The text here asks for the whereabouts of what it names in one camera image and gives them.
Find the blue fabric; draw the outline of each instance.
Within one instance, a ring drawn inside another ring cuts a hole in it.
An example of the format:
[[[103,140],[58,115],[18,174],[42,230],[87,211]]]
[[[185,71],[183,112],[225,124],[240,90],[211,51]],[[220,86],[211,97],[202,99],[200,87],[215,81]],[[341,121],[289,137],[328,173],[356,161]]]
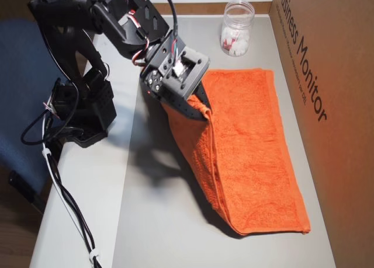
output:
[[[64,80],[36,23],[0,22],[0,163],[15,170],[38,193],[48,178],[41,145],[23,145],[20,135],[43,111],[42,103],[58,77]],[[26,139],[41,139],[41,121]]]

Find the glass jar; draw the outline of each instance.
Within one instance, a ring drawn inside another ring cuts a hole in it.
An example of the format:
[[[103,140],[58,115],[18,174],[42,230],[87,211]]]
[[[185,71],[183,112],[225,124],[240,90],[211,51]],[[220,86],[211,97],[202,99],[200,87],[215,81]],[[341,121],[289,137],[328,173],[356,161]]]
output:
[[[246,1],[231,1],[224,10],[221,48],[233,57],[244,55],[250,43],[255,9]]]

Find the folded towel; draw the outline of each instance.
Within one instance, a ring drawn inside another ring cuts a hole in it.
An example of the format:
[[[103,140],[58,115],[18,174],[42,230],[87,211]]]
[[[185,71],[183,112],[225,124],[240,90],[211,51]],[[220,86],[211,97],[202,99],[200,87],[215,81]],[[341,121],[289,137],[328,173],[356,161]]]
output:
[[[203,79],[212,110],[189,103],[207,121],[164,105],[179,149],[207,199],[241,235],[310,231],[283,135],[273,72],[209,71]]]

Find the robotic arm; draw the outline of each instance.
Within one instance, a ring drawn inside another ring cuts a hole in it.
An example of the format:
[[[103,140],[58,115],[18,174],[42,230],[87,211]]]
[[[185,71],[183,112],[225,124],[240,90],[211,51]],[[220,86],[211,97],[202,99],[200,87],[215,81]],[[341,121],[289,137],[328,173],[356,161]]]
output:
[[[85,31],[105,34],[123,57],[142,66],[140,84],[152,97],[188,118],[205,120],[187,99],[195,94],[210,107],[201,84],[209,58],[187,47],[178,36],[175,9],[168,1],[174,13],[172,30],[149,0],[32,0],[29,3],[47,48],[72,82],[72,85],[57,82],[51,100],[57,115],[81,131],[68,136],[68,140],[88,147],[108,135],[106,129],[116,117],[112,87],[106,80],[107,69]],[[124,16],[128,20],[121,25],[119,20]],[[76,52],[92,65],[84,76],[79,73]]]

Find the cardboard box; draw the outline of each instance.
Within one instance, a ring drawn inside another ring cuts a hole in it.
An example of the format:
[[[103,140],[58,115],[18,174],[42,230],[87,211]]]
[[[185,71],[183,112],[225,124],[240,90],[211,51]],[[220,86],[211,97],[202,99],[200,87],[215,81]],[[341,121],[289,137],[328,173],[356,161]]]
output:
[[[374,264],[374,0],[273,0],[279,55],[337,267]]]

